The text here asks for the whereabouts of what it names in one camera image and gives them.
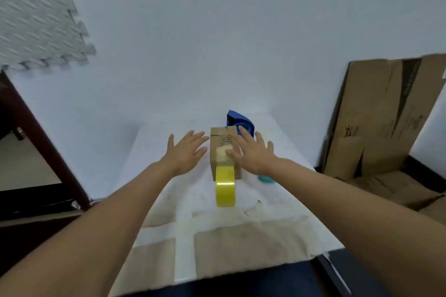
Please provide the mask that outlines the person's left hand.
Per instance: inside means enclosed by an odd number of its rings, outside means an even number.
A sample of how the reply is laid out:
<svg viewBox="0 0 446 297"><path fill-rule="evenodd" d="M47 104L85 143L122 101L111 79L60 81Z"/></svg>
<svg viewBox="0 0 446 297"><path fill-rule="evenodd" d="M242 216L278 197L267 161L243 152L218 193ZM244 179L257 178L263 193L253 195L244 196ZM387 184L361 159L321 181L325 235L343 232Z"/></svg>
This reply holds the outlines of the person's left hand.
<svg viewBox="0 0 446 297"><path fill-rule="evenodd" d="M188 138L194 134L196 134L196 132L193 130L187 132L179 142L175 143L174 151L170 154L167 154L166 151L164 156L160 159L160 164L168 170L172 177L184 175L193 170L193 156L197 150L191 150L191 148L188 147ZM209 138L209 136L205 136L205 142L207 142Z"/></svg>

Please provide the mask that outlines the person's right hand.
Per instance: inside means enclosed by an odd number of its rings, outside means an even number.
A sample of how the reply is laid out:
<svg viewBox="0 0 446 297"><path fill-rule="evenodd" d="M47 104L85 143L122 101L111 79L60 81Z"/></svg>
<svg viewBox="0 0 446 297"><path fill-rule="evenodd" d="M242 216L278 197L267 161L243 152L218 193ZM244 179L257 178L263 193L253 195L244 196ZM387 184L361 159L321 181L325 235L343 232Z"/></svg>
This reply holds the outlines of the person's right hand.
<svg viewBox="0 0 446 297"><path fill-rule="evenodd" d="M230 134L231 137L239 144L239 135ZM274 166L277 164L279 158L269 155L267 152L267 143L265 143L262 135L255 132L256 145L249 149L241 149L242 153L242 167L253 175L264 175L273 178Z"/></svg>

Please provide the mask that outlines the person's left forearm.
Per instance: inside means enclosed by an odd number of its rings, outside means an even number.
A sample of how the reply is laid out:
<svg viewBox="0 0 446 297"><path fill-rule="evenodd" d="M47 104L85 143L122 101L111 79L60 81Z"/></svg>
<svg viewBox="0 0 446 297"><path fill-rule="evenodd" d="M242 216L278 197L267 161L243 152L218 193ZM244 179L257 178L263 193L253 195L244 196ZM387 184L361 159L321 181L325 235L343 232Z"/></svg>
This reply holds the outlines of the person's left forearm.
<svg viewBox="0 0 446 297"><path fill-rule="evenodd" d="M0 297L107 297L149 209L188 170L153 163L0 278Z"/></svg>

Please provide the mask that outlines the person's right forearm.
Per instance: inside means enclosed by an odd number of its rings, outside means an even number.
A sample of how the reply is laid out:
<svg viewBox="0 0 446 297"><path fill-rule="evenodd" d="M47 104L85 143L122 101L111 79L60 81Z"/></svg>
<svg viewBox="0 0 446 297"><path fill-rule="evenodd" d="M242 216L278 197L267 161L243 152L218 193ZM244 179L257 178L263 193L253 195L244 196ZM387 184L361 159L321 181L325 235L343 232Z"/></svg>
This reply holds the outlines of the person's right forearm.
<svg viewBox="0 0 446 297"><path fill-rule="evenodd" d="M446 297L446 226L289 159L265 170L394 297Z"/></svg>

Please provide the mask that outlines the blue tape dispenser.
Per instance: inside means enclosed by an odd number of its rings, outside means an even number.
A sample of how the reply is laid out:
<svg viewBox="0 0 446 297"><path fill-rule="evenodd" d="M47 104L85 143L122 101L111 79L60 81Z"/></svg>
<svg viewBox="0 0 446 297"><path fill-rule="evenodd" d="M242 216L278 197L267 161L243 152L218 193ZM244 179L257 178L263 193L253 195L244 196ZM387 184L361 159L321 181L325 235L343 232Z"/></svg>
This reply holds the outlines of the blue tape dispenser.
<svg viewBox="0 0 446 297"><path fill-rule="evenodd" d="M255 134L255 127L254 124L245 116L242 114L229 110L226 114L226 126L234 126L237 129L237 134L242 136L242 133L239 130L239 126L244 127L245 130L251 135L251 137L254 137Z"/></svg>

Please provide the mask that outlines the small brown cardboard box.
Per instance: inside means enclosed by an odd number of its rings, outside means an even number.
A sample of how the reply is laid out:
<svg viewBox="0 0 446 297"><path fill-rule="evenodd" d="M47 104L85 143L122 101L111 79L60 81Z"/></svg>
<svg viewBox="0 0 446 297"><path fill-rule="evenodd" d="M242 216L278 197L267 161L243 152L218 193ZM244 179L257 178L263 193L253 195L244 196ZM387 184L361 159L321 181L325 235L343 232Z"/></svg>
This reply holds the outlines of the small brown cardboard box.
<svg viewBox="0 0 446 297"><path fill-rule="evenodd" d="M237 154L241 154L240 146L230 133L237 134L237 128L235 126L212 127L210 130L210 168L214 181L216 180L217 149L230 145Z"/></svg>

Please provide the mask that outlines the yellow tape roll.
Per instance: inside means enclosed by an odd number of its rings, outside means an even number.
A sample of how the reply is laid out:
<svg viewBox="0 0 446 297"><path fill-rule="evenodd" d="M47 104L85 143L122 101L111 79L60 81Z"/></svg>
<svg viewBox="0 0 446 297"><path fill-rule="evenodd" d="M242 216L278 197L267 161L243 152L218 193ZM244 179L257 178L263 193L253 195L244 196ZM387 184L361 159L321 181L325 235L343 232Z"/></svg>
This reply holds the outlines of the yellow tape roll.
<svg viewBox="0 0 446 297"><path fill-rule="evenodd" d="M234 207L236 201L235 164L226 154L233 145L224 145L215 150L215 199L218 207Z"/></svg>

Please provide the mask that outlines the white paper table cover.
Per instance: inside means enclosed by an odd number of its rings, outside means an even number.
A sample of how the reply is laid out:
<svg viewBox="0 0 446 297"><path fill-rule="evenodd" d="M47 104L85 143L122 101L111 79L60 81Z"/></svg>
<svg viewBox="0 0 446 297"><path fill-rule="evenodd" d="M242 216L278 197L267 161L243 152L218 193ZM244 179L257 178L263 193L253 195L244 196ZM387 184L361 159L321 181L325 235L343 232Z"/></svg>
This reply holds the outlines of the white paper table cover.
<svg viewBox="0 0 446 297"><path fill-rule="evenodd" d="M309 261L343 244L276 183L242 171L233 207L218 207L206 155L162 190L108 297Z"/></svg>

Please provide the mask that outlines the large flattened cardboard box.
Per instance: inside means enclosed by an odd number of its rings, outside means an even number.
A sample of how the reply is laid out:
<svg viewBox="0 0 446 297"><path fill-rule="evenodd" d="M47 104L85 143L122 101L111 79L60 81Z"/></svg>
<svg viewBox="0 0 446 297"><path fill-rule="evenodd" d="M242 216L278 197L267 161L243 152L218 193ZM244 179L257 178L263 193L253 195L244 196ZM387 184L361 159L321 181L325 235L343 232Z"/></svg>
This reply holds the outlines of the large flattened cardboard box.
<svg viewBox="0 0 446 297"><path fill-rule="evenodd" d="M349 180L399 170L446 80L446 53L348 65L323 167Z"/></svg>

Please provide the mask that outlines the person's dark blue trousers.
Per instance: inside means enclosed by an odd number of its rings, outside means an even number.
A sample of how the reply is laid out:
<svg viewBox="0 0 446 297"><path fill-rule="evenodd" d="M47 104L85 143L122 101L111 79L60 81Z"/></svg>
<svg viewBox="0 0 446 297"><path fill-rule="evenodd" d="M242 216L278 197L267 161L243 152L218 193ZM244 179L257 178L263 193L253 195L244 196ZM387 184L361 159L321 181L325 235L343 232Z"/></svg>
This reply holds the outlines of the person's dark blue trousers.
<svg viewBox="0 0 446 297"><path fill-rule="evenodd" d="M237 272L119 297L328 297L309 262Z"/></svg>

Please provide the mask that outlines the flat cardboard sheet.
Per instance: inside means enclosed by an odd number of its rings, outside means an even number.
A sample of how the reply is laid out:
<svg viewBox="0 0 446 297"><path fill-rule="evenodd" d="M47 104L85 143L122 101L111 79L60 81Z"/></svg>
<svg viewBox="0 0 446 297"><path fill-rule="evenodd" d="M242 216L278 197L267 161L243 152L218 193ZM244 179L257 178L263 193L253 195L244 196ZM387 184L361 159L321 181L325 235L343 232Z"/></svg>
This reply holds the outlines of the flat cardboard sheet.
<svg viewBox="0 0 446 297"><path fill-rule="evenodd" d="M346 183L414 210L446 226L446 191L437 193L401 171L357 177Z"/></svg>

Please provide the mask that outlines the grey foam puzzle mat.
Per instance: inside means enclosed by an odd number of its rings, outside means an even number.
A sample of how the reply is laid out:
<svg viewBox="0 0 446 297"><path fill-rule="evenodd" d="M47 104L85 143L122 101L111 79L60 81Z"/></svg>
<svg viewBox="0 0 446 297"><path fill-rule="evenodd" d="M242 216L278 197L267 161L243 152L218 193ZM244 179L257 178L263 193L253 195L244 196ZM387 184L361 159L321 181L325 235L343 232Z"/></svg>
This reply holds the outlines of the grey foam puzzle mat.
<svg viewBox="0 0 446 297"><path fill-rule="evenodd" d="M95 55L76 13L73 0L0 0L0 68L46 68Z"/></svg>

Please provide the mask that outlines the dark wooden door frame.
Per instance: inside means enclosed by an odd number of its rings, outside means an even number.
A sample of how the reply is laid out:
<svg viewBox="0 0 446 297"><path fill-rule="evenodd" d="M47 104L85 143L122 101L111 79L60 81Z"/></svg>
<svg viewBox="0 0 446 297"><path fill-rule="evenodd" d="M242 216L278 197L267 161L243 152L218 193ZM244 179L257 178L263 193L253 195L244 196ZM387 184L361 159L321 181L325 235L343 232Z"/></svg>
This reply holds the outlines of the dark wooden door frame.
<svg viewBox="0 0 446 297"><path fill-rule="evenodd" d="M89 210L91 201L85 190L19 95L3 68L0 72L0 101L11 112L14 121L24 131L53 172L63 184L68 186L69 192L80 208L84 211Z"/></svg>

